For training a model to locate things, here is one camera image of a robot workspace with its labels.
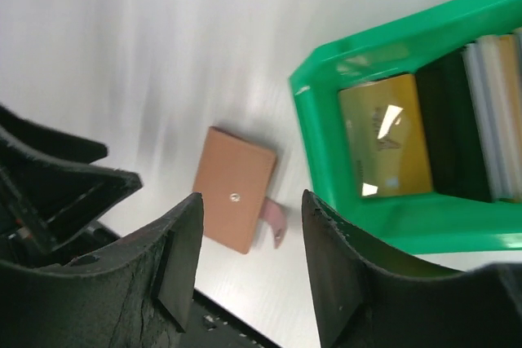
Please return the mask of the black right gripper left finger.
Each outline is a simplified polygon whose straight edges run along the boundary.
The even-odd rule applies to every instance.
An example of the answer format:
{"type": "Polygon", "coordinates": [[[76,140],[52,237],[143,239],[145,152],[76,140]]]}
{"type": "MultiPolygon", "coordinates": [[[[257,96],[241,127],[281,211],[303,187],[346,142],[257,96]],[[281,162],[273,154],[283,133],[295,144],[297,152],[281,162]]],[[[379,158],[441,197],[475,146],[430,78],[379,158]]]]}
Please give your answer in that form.
{"type": "Polygon", "coordinates": [[[176,347],[188,324],[203,234],[194,192],[101,249],[28,268],[1,262],[3,347],[176,347]]]}

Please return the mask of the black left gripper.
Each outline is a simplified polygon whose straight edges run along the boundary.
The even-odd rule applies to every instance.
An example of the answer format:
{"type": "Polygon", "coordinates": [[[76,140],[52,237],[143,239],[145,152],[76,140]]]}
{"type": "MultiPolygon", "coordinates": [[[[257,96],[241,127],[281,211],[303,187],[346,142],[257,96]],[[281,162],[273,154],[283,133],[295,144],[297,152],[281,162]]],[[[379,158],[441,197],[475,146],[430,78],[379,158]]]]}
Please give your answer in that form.
{"type": "Polygon", "coordinates": [[[1,108],[1,258],[57,262],[62,248],[137,192],[137,173],[95,165],[105,144],[1,108]]]}

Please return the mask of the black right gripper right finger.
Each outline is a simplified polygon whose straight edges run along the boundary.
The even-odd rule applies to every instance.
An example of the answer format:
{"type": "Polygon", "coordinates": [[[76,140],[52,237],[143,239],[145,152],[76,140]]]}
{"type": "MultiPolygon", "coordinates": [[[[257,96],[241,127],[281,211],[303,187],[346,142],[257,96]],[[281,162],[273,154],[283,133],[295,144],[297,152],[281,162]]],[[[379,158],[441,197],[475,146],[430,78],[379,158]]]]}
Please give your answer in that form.
{"type": "Polygon", "coordinates": [[[417,258],[302,196],[303,239],[324,347],[518,347],[521,266],[457,271],[417,258]]]}

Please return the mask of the gold credit card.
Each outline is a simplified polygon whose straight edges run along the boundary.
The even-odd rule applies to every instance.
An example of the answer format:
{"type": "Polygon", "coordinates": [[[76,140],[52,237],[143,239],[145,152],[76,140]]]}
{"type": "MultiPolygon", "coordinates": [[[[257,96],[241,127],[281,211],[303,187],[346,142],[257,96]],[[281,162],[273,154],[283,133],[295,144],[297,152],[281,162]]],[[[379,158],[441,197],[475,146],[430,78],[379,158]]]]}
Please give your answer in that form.
{"type": "Polygon", "coordinates": [[[338,101],[360,197],[433,191],[414,75],[349,87],[338,101]]]}

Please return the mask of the green plastic card bin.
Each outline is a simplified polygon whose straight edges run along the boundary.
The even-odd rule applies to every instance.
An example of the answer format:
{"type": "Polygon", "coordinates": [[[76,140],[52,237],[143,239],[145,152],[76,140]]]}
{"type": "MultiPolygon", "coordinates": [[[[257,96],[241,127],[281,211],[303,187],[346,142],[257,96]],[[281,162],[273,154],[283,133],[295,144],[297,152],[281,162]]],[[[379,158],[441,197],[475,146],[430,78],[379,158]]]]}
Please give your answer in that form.
{"type": "Polygon", "coordinates": [[[349,222],[409,253],[520,249],[517,204],[435,193],[362,198],[338,103],[342,89],[414,72],[520,25],[521,0],[451,0],[317,47],[290,77],[314,192],[349,222]]]}

